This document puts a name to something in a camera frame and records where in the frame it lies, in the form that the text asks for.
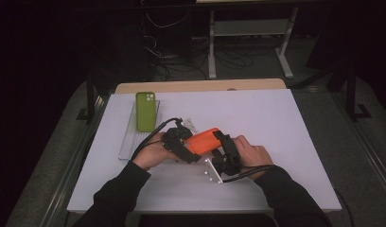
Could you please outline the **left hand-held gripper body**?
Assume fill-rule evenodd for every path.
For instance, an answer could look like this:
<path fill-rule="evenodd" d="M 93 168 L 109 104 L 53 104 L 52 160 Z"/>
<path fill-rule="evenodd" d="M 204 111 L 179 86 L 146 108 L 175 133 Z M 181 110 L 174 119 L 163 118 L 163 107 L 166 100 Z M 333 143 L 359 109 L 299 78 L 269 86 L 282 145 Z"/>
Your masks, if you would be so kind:
<path fill-rule="evenodd" d="M 182 151 L 186 148 L 184 146 L 186 139 L 182 139 L 182 134 L 186 131 L 191 130 L 183 124 L 182 119 L 177 119 L 176 127 L 169 128 L 162 136 L 164 148 L 175 153 L 177 156 L 182 156 Z"/>

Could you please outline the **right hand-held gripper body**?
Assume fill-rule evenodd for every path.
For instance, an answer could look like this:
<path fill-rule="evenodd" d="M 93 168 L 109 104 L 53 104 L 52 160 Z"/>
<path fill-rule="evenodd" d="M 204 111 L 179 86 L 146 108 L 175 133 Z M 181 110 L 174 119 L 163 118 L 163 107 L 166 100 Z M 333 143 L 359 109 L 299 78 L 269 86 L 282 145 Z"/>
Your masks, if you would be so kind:
<path fill-rule="evenodd" d="M 221 154 L 221 158 L 215 158 L 212 154 L 212 157 L 204 160 L 204 174 L 209 178 L 210 182 L 218 184 L 237 181 L 241 169 L 240 162 L 235 163 L 232 158 L 227 157 L 222 152 Z"/>

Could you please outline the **orange phone case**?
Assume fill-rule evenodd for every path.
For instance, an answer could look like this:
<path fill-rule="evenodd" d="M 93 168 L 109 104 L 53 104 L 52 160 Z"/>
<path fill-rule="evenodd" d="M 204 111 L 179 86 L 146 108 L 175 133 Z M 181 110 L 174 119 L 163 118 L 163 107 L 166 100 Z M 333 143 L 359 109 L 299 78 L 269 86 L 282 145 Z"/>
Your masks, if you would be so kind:
<path fill-rule="evenodd" d="M 185 140 L 184 146 L 192 153 L 203 155 L 221 146 L 220 140 L 214 135 L 218 128 L 200 132 Z"/>

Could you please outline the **green phone case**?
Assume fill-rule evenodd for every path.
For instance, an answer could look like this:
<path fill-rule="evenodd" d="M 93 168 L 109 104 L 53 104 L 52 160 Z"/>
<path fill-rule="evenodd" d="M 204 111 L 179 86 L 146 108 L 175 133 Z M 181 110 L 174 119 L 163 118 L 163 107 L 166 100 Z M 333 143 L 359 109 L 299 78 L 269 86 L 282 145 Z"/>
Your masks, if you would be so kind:
<path fill-rule="evenodd" d="M 139 92 L 135 95 L 136 128 L 141 132 L 150 132 L 156 124 L 156 97 L 153 92 Z"/>

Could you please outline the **clear plastic tray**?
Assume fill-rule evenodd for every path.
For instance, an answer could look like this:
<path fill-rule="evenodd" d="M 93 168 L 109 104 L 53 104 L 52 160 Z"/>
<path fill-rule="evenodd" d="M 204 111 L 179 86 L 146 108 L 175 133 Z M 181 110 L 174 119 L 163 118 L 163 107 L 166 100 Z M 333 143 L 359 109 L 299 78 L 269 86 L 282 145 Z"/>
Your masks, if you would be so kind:
<path fill-rule="evenodd" d="M 150 135 L 150 131 L 139 131 L 136 128 L 136 116 L 136 105 L 133 104 L 129 122 L 118 154 L 118 159 L 121 161 L 130 160 L 138 146 Z"/>

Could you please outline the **person's left hand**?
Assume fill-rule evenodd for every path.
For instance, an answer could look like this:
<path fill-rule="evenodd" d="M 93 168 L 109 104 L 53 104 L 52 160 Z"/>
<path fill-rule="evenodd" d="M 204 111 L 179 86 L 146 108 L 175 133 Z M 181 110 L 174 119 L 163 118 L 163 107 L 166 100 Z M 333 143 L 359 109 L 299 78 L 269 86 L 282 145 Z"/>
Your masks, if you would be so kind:
<path fill-rule="evenodd" d="M 154 139 L 144 145 L 132 161 L 137 166 L 148 171 L 166 160 L 181 161 L 177 155 L 165 149 L 159 139 Z"/>

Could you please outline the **person's right hand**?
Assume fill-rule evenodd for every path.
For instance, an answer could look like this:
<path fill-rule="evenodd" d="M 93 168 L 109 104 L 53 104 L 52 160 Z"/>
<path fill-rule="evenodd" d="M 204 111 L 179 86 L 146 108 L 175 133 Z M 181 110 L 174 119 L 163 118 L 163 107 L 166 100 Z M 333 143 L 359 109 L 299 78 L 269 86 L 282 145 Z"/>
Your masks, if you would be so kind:
<path fill-rule="evenodd" d="M 250 171 L 257 166 L 271 166 L 273 164 L 270 154 L 262 146 L 253 146 L 240 135 L 233 139 L 242 164 L 241 173 Z"/>

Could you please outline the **wooden table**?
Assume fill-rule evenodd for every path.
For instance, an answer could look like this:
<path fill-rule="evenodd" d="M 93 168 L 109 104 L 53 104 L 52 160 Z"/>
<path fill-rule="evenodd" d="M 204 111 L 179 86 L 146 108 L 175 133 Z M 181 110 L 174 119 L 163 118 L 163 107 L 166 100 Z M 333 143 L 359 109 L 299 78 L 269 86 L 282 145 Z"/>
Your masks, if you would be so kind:
<path fill-rule="evenodd" d="M 221 79 L 120 83 L 116 94 L 286 89 L 282 79 Z"/>

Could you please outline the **black metal stand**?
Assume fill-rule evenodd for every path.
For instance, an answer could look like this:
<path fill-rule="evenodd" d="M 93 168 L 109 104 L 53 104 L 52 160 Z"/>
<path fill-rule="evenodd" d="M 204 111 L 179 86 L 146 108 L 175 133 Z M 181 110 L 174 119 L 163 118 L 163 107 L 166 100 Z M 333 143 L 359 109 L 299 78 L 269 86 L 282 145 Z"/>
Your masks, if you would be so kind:
<path fill-rule="evenodd" d="M 346 80 L 346 104 L 345 109 L 352 121 L 357 122 L 361 118 L 371 118 L 371 114 L 363 104 L 356 103 L 357 77 L 352 64 L 348 67 Z"/>
<path fill-rule="evenodd" d="M 87 106 L 79 110 L 77 120 L 85 120 L 90 124 L 95 115 L 95 86 L 93 83 L 92 73 L 89 72 L 86 77 L 86 101 Z"/>

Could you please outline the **white metal desk frame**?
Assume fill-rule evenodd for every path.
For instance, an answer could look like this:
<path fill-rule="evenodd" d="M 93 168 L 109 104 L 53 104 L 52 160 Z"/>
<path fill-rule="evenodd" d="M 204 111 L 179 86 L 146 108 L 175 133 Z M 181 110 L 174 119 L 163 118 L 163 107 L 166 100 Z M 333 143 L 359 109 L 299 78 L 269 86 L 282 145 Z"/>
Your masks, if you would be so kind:
<path fill-rule="evenodd" d="M 288 19 L 262 19 L 262 20 L 236 20 L 217 21 L 215 12 L 210 12 L 209 19 L 209 54 L 208 73 L 210 79 L 217 77 L 215 65 L 214 41 L 216 37 L 254 36 L 254 35 L 282 35 L 283 40 L 275 48 L 276 57 L 287 79 L 292 79 L 293 74 L 286 59 L 285 52 L 290 41 L 298 8 L 291 10 Z"/>

